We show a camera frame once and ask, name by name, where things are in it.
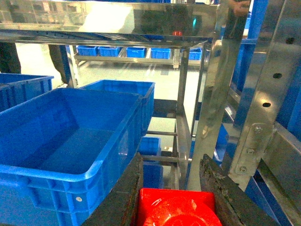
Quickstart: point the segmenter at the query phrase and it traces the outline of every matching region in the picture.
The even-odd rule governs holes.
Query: bolt
[[[254,150],[254,149],[248,149],[246,152],[247,152],[248,154],[254,154],[255,150]]]
[[[76,201],[78,201],[78,202],[82,202],[82,201],[83,201],[83,199],[80,198],[80,197],[76,197],[75,199],[76,199]]]
[[[255,129],[254,129],[255,133],[261,133],[262,130],[263,129],[260,126],[256,126]]]
[[[246,169],[246,167],[242,166],[239,168],[239,171],[242,173],[245,173],[245,172],[247,172],[247,169]]]

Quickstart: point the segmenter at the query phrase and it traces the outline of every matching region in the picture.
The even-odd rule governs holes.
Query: metal shelf frame
[[[80,56],[78,53],[73,55],[75,63],[79,66],[81,61],[101,61],[101,62],[118,62],[118,63],[130,63],[130,64],[159,64],[159,65],[172,65],[174,69],[178,69],[180,66],[179,59],[180,51],[174,49],[171,53],[170,59],[155,59],[151,58],[151,49],[147,49],[145,58],[127,57],[126,48],[123,48],[117,57],[113,56]],[[200,60],[189,60],[188,65],[200,66]]]
[[[236,140],[237,148],[233,157],[224,158],[222,167],[243,190],[258,169],[279,204],[283,206],[290,222],[300,225],[301,166],[289,164],[289,160],[283,155],[286,148],[300,162],[301,145],[284,128],[275,125],[275,117],[301,60],[301,30],[297,28],[301,21],[299,2],[269,0],[264,25],[245,84],[245,87],[253,90],[252,95],[242,93],[239,96],[230,89],[241,41],[220,38],[221,27],[227,27],[234,22],[227,18],[230,5],[226,0],[221,1],[220,5],[0,0],[0,40],[58,45],[172,48],[176,56],[180,56],[180,49],[184,49],[181,57],[174,57],[176,60],[152,62],[179,67],[180,81],[177,101],[155,100],[154,106],[154,117],[175,119],[175,131],[149,131],[151,134],[173,136],[173,152],[171,156],[145,156],[145,159],[173,166],[171,188],[200,190],[199,164],[204,154],[214,154],[225,107],[229,104],[226,112],[233,122],[240,113],[240,107],[245,108],[247,105],[249,108],[241,127],[235,127],[232,123],[228,125],[230,136]],[[104,21],[101,13],[104,10],[107,15],[113,15],[118,20],[107,19],[104,23],[106,26],[95,25],[95,20]],[[181,31],[182,36],[173,36],[174,31]],[[150,38],[150,35],[156,35],[157,38]],[[199,79],[201,81],[202,76],[206,76],[206,81],[202,100],[199,99],[201,95],[198,95],[195,102],[202,102],[202,107],[195,150],[190,160],[192,133],[183,103],[189,48],[200,44],[205,45],[204,48],[209,49],[211,55],[208,67],[204,67],[205,54],[202,60],[197,62],[200,65]],[[150,62],[148,58],[138,60],[121,56],[114,59],[78,56],[73,48],[70,50],[71,56],[74,57],[69,56],[70,70],[73,72],[69,87],[74,88],[76,60]],[[281,79],[273,78],[275,73],[282,74]],[[283,160],[276,161],[275,156],[283,157]],[[290,169],[286,171],[290,173],[289,177],[285,177],[281,167]]]

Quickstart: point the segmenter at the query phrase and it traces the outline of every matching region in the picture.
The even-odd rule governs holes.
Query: shelf
[[[80,56],[74,55],[77,65],[79,61],[101,61],[101,62],[119,62],[119,63],[131,63],[131,64],[159,64],[159,65],[174,65],[173,59],[155,59],[151,58],[151,50],[148,49],[145,58],[127,57],[126,49],[123,48],[117,57],[114,56]],[[200,60],[190,60],[189,65],[199,66]]]
[[[217,10],[197,4],[15,0],[12,11],[5,0],[0,3],[0,40],[78,45],[194,46],[214,36]]]

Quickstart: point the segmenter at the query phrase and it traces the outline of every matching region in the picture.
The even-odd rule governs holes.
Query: red object
[[[138,226],[222,226],[215,215],[214,194],[143,188]]]
[[[180,31],[174,31],[174,32],[173,32],[173,35],[174,35],[174,36],[182,36],[183,33],[180,32]]]

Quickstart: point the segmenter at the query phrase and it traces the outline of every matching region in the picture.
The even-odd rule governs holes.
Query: gray floor
[[[61,85],[59,72],[54,68],[47,45],[17,44],[22,73],[35,75],[53,75],[53,88]],[[142,65],[106,62],[86,62],[78,67],[79,86],[90,84],[101,79],[153,81],[155,98],[176,100],[179,85],[179,70],[171,65]],[[198,67],[189,67],[184,99],[188,124],[191,129],[194,104],[198,85]],[[149,130],[174,131],[174,119],[152,118]],[[162,150],[172,151],[173,137],[157,136],[161,138]],[[168,177],[170,167],[164,167],[164,178]]]

